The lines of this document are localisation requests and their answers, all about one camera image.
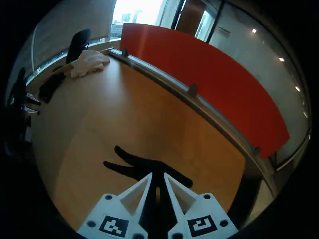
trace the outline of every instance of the beige cloth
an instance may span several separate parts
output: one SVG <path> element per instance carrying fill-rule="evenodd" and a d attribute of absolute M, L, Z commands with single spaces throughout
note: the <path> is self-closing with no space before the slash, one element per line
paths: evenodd
<path fill-rule="evenodd" d="M 94 71 L 102 71 L 108 62 L 110 62 L 110 58 L 101 52 L 82 51 L 79 58 L 71 63 L 74 67 L 71 71 L 71 78 L 85 76 Z"/>

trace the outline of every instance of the red partition panel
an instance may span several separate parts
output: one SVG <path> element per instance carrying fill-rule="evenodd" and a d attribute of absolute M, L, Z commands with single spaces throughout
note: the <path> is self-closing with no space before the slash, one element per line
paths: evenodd
<path fill-rule="evenodd" d="M 254 147 L 261 148 L 262 158 L 289 139 L 286 124 L 269 94 L 246 69 L 217 48 L 179 31 L 130 23 L 123 25 L 120 48 L 187 86 L 195 83 L 200 96 Z"/>

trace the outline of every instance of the office chair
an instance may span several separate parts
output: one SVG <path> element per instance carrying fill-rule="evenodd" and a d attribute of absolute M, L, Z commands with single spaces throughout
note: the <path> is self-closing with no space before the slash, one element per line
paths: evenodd
<path fill-rule="evenodd" d="M 25 74 L 26 69 L 22 67 L 5 108 L 5 149 L 9 155 L 19 159 L 23 158 L 23 152 L 27 146 L 25 136 L 27 127 L 31 127 L 31 116 L 40 113 L 28 108 L 25 104 L 41 105 L 41 102 L 35 99 L 32 94 L 26 92 L 27 78 L 24 77 Z"/>
<path fill-rule="evenodd" d="M 89 39 L 91 37 L 91 29 L 84 29 L 76 33 L 72 40 L 67 53 L 67 64 L 79 58 L 83 50 L 89 47 Z M 53 72 L 62 66 L 55 67 Z M 45 103 L 49 103 L 55 90 L 63 83 L 65 75 L 63 73 L 51 76 L 40 88 L 39 98 Z"/>
<path fill-rule="evenodd" d="M 79 31 L 73 36 L 67 53 L 67 64 L 78 59 L 83 50 L 87 50 L 90 37 L 90 29 Z"/>

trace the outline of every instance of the desk surface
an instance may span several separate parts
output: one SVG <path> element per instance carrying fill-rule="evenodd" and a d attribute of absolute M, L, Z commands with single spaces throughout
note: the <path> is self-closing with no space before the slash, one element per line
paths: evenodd
<path fill-rule="evenodd" d="M 174 95 L 114 58 L 99 73 L 69 79 L 32 121 L 40 175 L 61 215 L 77 230 L 104 193 L 136 183 L 103 161 L 114 152 L 161 160 L 211 192 L 228 211 L 245 160 L 213 126 Z"/>

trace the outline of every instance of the glass wall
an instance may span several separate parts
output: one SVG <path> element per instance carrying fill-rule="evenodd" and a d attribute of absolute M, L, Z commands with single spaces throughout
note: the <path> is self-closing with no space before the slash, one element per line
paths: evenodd
<path fill-rule="evenodd" d="M 248 70 L 269 93 L 286 123 L 290 139 L 277 152 L 285 161 L 309 128 L 304 89 L 283 47 L 251 16 L 225 4 L 209 42 Z"/>

